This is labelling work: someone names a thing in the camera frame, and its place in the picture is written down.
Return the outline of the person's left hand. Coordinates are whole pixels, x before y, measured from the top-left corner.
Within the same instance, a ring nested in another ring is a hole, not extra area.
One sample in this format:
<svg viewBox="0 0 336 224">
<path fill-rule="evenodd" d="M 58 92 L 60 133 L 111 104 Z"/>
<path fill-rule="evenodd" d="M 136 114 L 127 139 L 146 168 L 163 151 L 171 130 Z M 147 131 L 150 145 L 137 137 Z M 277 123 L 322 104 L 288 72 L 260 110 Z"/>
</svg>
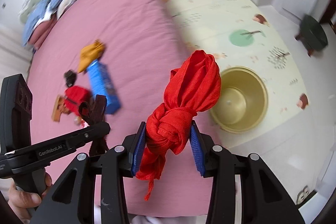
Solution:
<svg viewBox="0 0 336 224">
<path fill-rule="evenodd" d="M 31 215 L 28 209 L 39 206 L 46 194 L 49 192 L 49 189 L 52 187 L 52 178 L 48 173 L 45 174 L 45 183 L 47 187 L 41 196 L 36 193 L 17 190 L 14 183 L 12 183 L 9 188 L 8 204 L 23 223 L 30 222 Z"/>
</svg>

